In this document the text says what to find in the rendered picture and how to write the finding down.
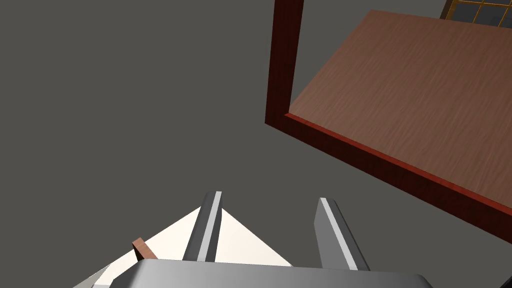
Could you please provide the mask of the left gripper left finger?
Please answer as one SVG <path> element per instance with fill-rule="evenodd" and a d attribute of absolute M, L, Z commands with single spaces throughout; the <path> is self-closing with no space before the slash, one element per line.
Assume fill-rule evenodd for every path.
<path fill-rule="evenodd" d="M 221 191 L 206 193 L 183 254 L 184 261 L 215 261 L 222 223 L 222 206 Z"/>

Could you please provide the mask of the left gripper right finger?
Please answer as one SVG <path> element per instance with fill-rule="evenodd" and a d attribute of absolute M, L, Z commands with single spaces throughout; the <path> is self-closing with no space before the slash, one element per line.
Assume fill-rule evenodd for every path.
<path fill-rule="evenodd" d="M 334 199 L 319 198 L 313 225 L 322 268 L 370 270 Z"/>

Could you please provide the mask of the brown wooden block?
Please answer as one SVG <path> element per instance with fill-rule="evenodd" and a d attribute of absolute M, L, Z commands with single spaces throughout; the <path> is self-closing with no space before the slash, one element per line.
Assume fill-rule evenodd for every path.
<path fill-rule="evenodd" d="M 158 259 L 142 238 L 134 240 L 132 247 L 138 262 L 146 259 Z"/>

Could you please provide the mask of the white flat panel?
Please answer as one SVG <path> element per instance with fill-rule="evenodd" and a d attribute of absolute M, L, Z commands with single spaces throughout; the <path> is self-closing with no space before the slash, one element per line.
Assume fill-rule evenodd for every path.
<path fill-rule="evenodd" d="M 197 208 L 145 241 L 158 259 L 183 259 L 198 213 Z M 215 260 L 220 263 L 290 265 L 226 210 L 223 210 L 221 215 Z M 114 278 L 136 261 L 135 252 L 130 250 L 73 288 L 108 288 Z"/>

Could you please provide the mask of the yellow framed window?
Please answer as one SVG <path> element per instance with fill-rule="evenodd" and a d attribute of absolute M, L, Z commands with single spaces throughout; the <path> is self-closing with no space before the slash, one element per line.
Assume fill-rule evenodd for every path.
<path fill-rule="evenodd" d="M 512 0 L 446 0 L 440 19 L 512 29 Z"/>

